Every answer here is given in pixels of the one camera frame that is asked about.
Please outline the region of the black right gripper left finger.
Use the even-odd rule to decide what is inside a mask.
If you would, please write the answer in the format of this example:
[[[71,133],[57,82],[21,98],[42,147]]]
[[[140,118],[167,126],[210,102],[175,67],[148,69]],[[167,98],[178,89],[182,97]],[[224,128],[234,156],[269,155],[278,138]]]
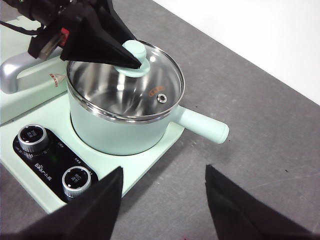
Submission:
[[[29,227],[2,240],[109,240],[119,214],[124,173],[115,168],[97,183]]]

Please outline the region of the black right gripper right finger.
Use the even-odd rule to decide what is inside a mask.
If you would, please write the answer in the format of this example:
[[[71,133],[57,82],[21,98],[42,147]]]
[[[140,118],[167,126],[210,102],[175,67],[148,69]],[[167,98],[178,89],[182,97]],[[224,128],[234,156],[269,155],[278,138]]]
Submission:
[[[318,240],[313,233],[239,187],[211,164],[205,168],[208,207],[220,240]]]

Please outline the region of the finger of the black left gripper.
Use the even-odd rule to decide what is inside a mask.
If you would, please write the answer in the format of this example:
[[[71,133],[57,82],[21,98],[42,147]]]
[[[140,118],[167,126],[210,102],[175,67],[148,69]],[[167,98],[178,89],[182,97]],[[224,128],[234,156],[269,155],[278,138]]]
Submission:
[[[119,43],[136,40],[136,37],[115,11],[112,0],[98,1],[98,18],[102,28]]]
[[[138,69],[141,62],[123,43],[115,40],[96,17],[65,22],[62,29],[69,32],[60,58],[64,61],[109,64]]]

